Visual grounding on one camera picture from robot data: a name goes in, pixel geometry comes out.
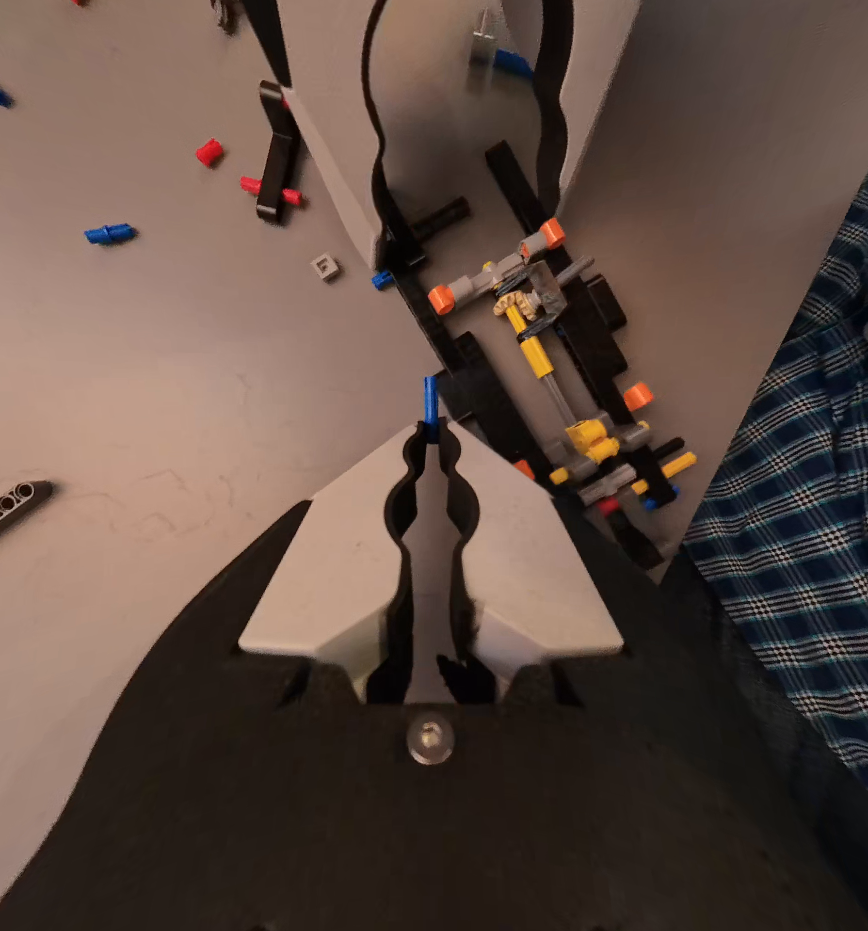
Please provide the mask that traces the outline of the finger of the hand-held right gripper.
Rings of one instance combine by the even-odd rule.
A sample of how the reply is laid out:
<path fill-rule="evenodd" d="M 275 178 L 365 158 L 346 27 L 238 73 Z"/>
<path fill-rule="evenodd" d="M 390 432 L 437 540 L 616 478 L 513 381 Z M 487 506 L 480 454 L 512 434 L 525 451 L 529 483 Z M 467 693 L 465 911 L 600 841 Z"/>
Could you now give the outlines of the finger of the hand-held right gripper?
<path fill-rule="evenodd" d="M 289 81 L 281 85 L 359 256 L 372 271 L 426 255 L 386 181 L 386 137 L 370 90 L 385 1 L 278 1 Z"/>
<path fill-rule="evenodd" d="M 557 217 L 578 179 L 640 7 L 639 1 L 542 3 L 536 178 L 542 204 Z"/>

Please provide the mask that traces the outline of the grey lego beam with holes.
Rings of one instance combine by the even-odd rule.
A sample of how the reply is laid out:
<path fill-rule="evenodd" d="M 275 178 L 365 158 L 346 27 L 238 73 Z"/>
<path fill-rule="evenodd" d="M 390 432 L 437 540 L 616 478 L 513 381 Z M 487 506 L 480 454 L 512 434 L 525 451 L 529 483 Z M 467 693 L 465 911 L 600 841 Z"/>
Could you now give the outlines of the grey lego beam with holes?
<path fill-rule="evenodd" d="M 40 480 L 20 482 L 0 495 L 0 535 L 44 505 L 54 491 L 54 483 Z"/>

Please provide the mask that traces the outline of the black bent lego liftarm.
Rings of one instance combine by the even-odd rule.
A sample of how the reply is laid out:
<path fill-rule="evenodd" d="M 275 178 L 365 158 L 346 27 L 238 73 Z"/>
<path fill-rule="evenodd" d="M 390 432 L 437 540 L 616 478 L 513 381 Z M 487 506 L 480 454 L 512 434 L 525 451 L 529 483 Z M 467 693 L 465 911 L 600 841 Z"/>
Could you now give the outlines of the black bent lego liftarm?
<path fill-rule="evenodd" d="M 261 220 L 283 226 L 287 223 L 289 212 L 304 203 L 301 192 L 292 187 L 302 136 L 288 100 L 277 84 L 262 81 L 259 98 L 272 136 L 262 177 L 241 177 L 241 190 L 256 197 L 256 213 Z"/>

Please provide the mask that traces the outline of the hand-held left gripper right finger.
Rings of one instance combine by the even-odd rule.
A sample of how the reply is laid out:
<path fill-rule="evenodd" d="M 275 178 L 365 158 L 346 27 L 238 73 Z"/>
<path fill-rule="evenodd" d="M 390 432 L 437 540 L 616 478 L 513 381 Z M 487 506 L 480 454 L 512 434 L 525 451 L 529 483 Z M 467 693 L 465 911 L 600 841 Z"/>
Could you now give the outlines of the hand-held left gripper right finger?
<path fill-rule="evenodd" d="M 438 656 L 458 704 L 493 704 L 522 669 L 612 657 L 625 646 L 550 493 L 460 425 L 440 421 L 451 553 L 454 658 Z"/>

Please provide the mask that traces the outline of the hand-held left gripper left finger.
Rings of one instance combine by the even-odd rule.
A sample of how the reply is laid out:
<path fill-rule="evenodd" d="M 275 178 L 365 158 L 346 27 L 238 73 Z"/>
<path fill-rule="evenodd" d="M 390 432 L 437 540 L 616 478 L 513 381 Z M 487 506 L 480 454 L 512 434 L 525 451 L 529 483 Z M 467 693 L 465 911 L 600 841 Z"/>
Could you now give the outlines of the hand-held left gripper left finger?
<path fill-rule="evenodd" d="M 422 424 L 405 427 L 306 502 L 238 646 L 254 656 L 303 658 L 343 669 L 360 703 L 370 678 L 397 651 L 399 601 L 410 559 L 396 527 L 393 496 L 417 512 L 415 482 L 427 454 Z"/>

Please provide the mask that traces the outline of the person's plaid shirt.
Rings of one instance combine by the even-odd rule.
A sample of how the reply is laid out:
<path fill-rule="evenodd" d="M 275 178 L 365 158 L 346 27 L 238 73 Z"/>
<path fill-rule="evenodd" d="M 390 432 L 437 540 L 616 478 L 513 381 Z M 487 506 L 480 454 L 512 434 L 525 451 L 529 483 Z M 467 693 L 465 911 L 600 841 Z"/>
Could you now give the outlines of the person's plaid shirt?
<path fill-rule="evenodd" d="M 684 543 L 868 792 L 868 173 Z"/>

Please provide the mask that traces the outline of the black lego car chassis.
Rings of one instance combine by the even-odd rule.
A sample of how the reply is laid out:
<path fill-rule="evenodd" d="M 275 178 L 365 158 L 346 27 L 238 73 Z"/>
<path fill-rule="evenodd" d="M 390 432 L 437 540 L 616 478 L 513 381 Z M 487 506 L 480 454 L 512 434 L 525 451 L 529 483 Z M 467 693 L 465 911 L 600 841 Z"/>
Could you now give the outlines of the black lego car chassis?
<path fill-rule="evenodd" d="M 583 274 L 590 257 L 573 259 L 560 220 L 525 179 L 506 142 L 485 155 L 487 166 L 515 214 L 524 238 L 511 254 L 487 262 L 431 290 L 417 271 L 428 239 L 470 215 L 460 197 L 410 224 L 389 192 L 382 158 L 371 174 L 371 194 L 383 223 L 385 276 L 397 288 L 440 361 L 437 398 L 459 420 L 471 419 L 486 443 L 524 476 L 599 515 L 640 568 L 664 562 L 657 545 L 629 518 L 627 501 L 647 511 L 674 502 L 673 479 L 696 464 L 675 437 L 652 444 L 650 425 L 638 417 L 654 402 L 644 382 L 621 388 L 627 360 L 614 333 L 627 322 L 603 275 Z M 541 447 L 472 332 L 451 335 L 445 320 L 488 300 L 494 317 L 511 327 L 527 367 L 542 385 L 562 427 L 554 451 Z"/>

